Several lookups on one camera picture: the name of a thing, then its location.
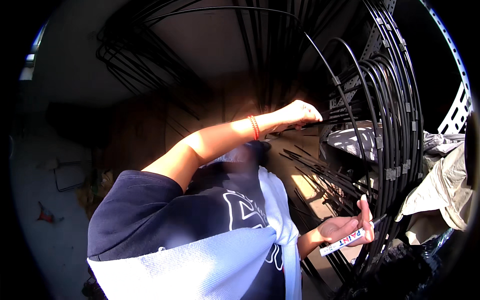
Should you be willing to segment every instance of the metal clip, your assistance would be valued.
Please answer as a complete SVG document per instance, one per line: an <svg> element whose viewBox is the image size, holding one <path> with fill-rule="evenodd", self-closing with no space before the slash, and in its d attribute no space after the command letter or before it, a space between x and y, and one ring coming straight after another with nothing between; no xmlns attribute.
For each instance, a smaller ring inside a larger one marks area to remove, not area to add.
<svg viewBox="0 0 480 300"><path fill-rule="evenodd" d="M334 77L332 78L332 81L333 81L333 84L334 84L335 86L342 84L342 83L340 82L340 79L338 78L338 76L334 76Z"/></svg>
<svg viewBox="0 0 480 300"><path fill-rule="evenodd" d="M385 169L385 179L386 180L392 179L392 169Z"/></svg>
<svg viewBox="0 0 480 300"><path fill-rule="evenodd" d="M382 149L384 147L384 140L381 136L375 138L375 145L377 149Z"/></svg>
<svg viewBox="0 0 480 300"><path fill-rule="evenodd" d="M390 171L390 181L394 181L396 179L396 171L395 168L393 168L392 171Z"/></svg>

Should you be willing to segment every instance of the wall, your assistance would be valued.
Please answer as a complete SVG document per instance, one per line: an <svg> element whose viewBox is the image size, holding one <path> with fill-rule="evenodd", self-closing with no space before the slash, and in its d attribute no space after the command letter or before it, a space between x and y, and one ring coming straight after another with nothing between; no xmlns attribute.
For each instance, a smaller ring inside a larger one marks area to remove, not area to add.
<svg viewBox="0 0 480 300"><path fill-rule="evenodd" d="M89 278L86 263L88 219L74 192L58 192L53 172L38 165L57 157L60 162L90 159L90 151L59 138L43 114L25 119L14 138L10 159L12 195L25 240L54 299L84 300L81 290ZM59 187L82 182L80 168L61 168ZM38 220L40 201L60 222Z"/></svg>
<svg viewBox="0 0 480 300"><path fill-rule="evenodd" d="M97 33L105 21L128 0L65 0L48 20L31 81L23 81L18 109L44 111L50 101L109 106L132 94L113 77L105 64L96 59L100 43ZM157 14L163 14L191 2L180 0ZM188 7L229 6L231 1L203 0ZM341 17L316 39L321 49L332 36L341 36L356 11L357 1L350 1ZM256 61L252 27L247 11L242 11L245 27ZM268 13L262 13L264 53L266 52ZM202 78L248 70L248 61L235 12L205 11L169 17L152 30ZM302 60L308 70L317 58L312 47Z"/></svg>

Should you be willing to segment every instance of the red object on floor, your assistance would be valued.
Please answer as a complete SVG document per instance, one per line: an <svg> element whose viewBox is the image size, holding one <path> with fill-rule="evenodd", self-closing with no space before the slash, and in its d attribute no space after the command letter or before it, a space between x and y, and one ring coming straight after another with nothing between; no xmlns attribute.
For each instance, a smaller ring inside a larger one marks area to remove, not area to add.
<svg viewBox="0 0 480 300"><path fill-rule="evenodd" d="M40 216L38 217L38 220L44 220L49 223L53 223L53 214L48 211L41 203L38 201L38 205L40 206Z"/></svg>

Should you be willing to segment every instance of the beige fabric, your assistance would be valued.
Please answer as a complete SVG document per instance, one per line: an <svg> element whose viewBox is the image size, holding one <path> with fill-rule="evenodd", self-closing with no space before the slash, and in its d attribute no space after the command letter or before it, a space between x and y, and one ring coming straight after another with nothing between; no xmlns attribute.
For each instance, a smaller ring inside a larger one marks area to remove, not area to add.
<svg viewBox="0 0 480 300"><path fill-rule="evenodd" d="M404 215L439 209L443 219L453 229L467 227L472 190L466 182L464 142L458 143L447 157L440 159L403 202L395 221Z"/></svg>

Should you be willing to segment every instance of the fingers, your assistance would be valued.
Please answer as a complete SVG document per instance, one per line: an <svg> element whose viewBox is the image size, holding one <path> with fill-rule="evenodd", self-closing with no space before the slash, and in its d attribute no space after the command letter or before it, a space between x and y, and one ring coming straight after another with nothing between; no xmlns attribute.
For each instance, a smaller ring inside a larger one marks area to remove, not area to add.
<svg viewBox="0 0 480 300"><path fill-rule="evenodd" d="M358 222L357 219L352 218L350 221L345 223L342 227L335 230L335 232L331 236L332 242L338 241L338 240L350 235L355 230L357 230L358 223L359 222Z"/></svg>
<svg viewBox="0 0 480 300"><path fill-rule="evenodd" d="M355 247L358 245L363 245L363 244L368 244L369 241L365 237L361 237L356 241L351 242L350 244L347 245L347 247Z"/></svg>
<svg viewBox="0 0 480 300"><path fill-rule="evenodd" d="M362 227L365 230L365 239L367 242L371 242L374 239L373 223L371 222L372 213L368 208L366 195L362 195L362 197L360 198L360 208L361 208Z"/></svg>
<svg viewBox="0 0 480 300"><path fill-rule="evenodd" d="M309 110L309 112L313 115L315 121L323 121L322 115L317 111L317 109L308 103L305 103L305 107Z"/></svg>
<svg viewBox="0 0 480 300"><path fill-rule="evenodd" d="M305 111L304 121L307 122L317 122L323 121L322 115L317 111L317 109L309 103L296 99L294 102L298 103L300 108Z"/></svg>

